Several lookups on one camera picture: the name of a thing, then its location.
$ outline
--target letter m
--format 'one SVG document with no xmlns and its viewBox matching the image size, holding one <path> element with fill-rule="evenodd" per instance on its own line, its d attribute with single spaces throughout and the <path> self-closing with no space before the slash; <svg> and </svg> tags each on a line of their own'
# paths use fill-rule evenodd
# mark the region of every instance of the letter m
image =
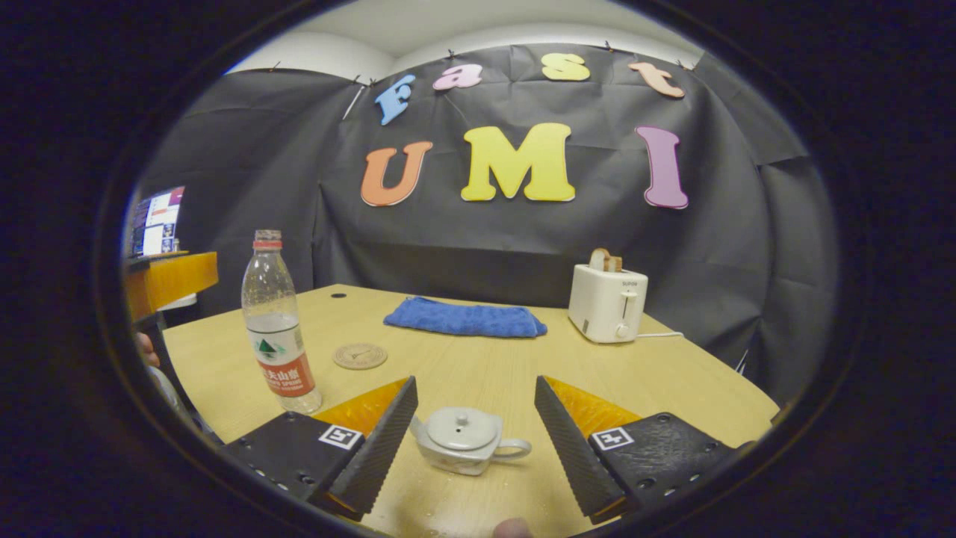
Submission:
<svg viewBox="0 0 956 538">
<path fill-rule="evenodd" d="M 478 127 L 465 133 L 471 144 L 471 171 L 468 185 L 462 189 L 467 201 L 490 200 L 498 187 L 513 198 L 530 168 L 532 179 L 524 193 L 531 200 L 566 202 L 575 198 L 575 188 L 568 183 L 564 164 L 564 141 L 571 128 L 562 123 L 539 123 L 528 131 L 521 147 L 514 149 L 498 127 Z"/>
</svg>

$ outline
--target blue towel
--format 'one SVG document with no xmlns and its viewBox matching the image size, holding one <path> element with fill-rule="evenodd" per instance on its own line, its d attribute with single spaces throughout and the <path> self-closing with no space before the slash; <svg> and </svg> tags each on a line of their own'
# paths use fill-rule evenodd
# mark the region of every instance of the blue towel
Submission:
<svg viewBox="0 0 956 538">
<path fill-rule="evenodd" d="M 424 297 L 406 299 L 385 317 L 386 325 L 445 334 L 534 338 L 548 328 L 524 306 L 460 306 Z"/>
</svg>

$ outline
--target round coaster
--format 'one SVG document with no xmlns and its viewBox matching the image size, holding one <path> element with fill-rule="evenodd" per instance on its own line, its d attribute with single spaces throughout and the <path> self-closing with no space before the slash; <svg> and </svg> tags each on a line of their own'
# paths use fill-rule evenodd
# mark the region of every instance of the round coaster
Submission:
<svg viewBox="0 0 956 538">
<path fill-rule="evenodd" d="M 333 360 L 349 370 L 368 370 L 385 362 L 388 353 L 374 344 L 349 344 L 336 349 Z"/>
</svg>

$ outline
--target red label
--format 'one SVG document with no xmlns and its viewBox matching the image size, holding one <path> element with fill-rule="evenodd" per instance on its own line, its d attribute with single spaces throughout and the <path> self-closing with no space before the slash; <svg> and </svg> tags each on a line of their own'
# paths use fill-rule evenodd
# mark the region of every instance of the red label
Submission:
<svg viewBox="0 0 956 538">
<path fill-rule="evenodd" d="M 269 388 L 280 396 L 301 396 L 315 388 L 312 371 L 309 370 L 309 359 L 305 353 L 284 365 L 268 365 L 259 361 L 259 368 L 262 369 L 262 376 L 266 378 L 266 383 L 269 383 Z"/>
<path fill-rule="evenodd" d="M 253 241 L 252 248 L 259 249 L 281 249 L 282 241 Z"/>
</svg>

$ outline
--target black fabric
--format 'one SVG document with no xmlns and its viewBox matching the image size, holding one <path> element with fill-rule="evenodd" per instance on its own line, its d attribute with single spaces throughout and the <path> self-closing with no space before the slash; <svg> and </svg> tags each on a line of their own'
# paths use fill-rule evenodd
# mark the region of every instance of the black fabric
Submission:
<svg viewBox="0 0 956 538">
<path fill-rule="evenodd" d="M 540 58 L 585 59 L 585 81 L 547 79 Z M 627 67 L 657 65 L 685 90 L 674 100 Z M 484 66 L 480 84 L 436 92 L 454 65 Z M 415 75 L 408 108 L 380 125 L 374 99 Z M 815 371 L 837 287 L 833 216 L 822 179 L 786 122 L 732 72 L 705 56 L 694 71 L 621 51 L 548 44 L 440 59 L 358 93 L 331 76 L 276 70 L 223 77 L 170 133 L 143 191 L 186 185 L 182 248 L 214 250 L 220 284 L 202 313 L 239 306 L 256 228 L 283 230 L 296 289 L 341 282 L 406 294 L 566 306 L 572 267 L 596 247 L 650 279 L 645 310 L 682 331 L 784 402 Z M 499 127 L 513 146 L 538 123 L 565 123 L 571 202 L 521 191 L 466 202 L 465 133 Z M 648 205 L 644 141 L 652 125 L 677 134 L 684 210 Z M 359 196 L 365 156 L 429 141 L 417 188 L 400 204 Z"/>
</svg>

